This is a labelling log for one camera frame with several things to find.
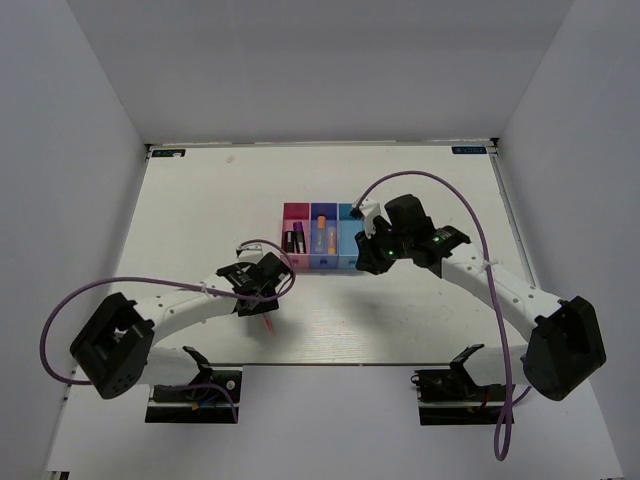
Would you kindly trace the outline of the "yellow orange highlighter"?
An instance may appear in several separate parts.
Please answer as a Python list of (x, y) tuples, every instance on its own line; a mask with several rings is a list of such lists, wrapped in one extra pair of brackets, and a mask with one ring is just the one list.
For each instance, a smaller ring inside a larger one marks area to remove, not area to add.
[(337, 252), (336, 228), (328, 227), (327, 228), (327, 253), (330, 255), (334, 255), (336, 252)]

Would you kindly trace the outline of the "grey orange highlighter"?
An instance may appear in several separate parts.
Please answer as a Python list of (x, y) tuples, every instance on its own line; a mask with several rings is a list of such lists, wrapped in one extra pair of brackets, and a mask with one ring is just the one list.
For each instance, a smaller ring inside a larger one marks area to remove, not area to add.
[(314, 253), (323, 254), (326, 239), (326, 217), (319, 215), (316, 219)]

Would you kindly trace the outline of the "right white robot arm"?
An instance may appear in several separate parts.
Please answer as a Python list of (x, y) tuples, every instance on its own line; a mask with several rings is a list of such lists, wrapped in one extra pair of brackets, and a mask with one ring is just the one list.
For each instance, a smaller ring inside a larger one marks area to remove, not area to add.
[(589, 301), (562, 299), (490, 264), (466, 234), (451, 225), (435, 227), (417, 197), (403, 195), (385, 206), (365, 199), (351, 214), (364, 223), (355, 236), (357, 270), (380, 275), (409, 259), (501, 312), (523, 338), (507, 350), (466, 348), (449, 364), (447, 391), (472, 399), (488, 386), (525, 385), (560, 401), (605, 364)]

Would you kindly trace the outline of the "black green highlighter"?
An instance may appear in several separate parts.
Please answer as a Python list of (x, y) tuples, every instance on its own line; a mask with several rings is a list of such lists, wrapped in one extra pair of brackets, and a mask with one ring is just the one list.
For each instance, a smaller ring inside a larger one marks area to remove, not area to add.
[(284, 248), (287, 253), (296, 254), (298, 252), (295, 231), (287, 230), (284, 232)]

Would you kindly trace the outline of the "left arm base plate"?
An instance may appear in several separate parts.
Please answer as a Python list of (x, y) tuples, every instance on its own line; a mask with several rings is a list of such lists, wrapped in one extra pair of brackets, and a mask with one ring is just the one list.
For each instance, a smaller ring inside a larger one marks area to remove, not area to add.
[(176, 390), (154, 386), (147, 404), (147, 424), (236, 424), (239, 419), (243, 369), (206, 368), (190, 385)]

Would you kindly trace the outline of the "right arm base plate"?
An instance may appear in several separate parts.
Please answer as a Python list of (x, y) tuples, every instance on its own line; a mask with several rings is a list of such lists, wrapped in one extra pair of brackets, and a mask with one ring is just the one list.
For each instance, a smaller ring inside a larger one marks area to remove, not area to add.
[(495, 425), (506, 400), (502, 385), (476, 386), (449, 368), (415, 370), (421, 426)]

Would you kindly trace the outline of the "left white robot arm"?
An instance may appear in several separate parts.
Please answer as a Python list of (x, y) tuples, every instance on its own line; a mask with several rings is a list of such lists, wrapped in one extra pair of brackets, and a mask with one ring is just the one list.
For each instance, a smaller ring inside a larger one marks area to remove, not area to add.
[(137, 384), (177, 385), (199, 399), (211, 387), (206, 359), (191, 347), (160, 348), (165, 338), (214, 317), (254, 316), (279, 308), (275, 295), (291, 278), (272, 253), (253, 252), (219, 268), (195, 290), (178, 288), (144, 300), (107, 296), (70, 346), (72, 357), (104, 399)]

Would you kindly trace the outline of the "red white pen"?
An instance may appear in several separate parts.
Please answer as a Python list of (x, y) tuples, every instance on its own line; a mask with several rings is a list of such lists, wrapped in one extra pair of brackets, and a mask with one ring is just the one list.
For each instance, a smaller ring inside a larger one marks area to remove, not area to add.
[(263, 318), (265, 327), (267, 329), (267, 332), (270, 335), (275, 335), (275, 330), (274, 330), (273, 324), (272, 324), (271, 320), (269, 319), (269, 317), (266, 315), (266, 313), (262, 314), (262, 318)]

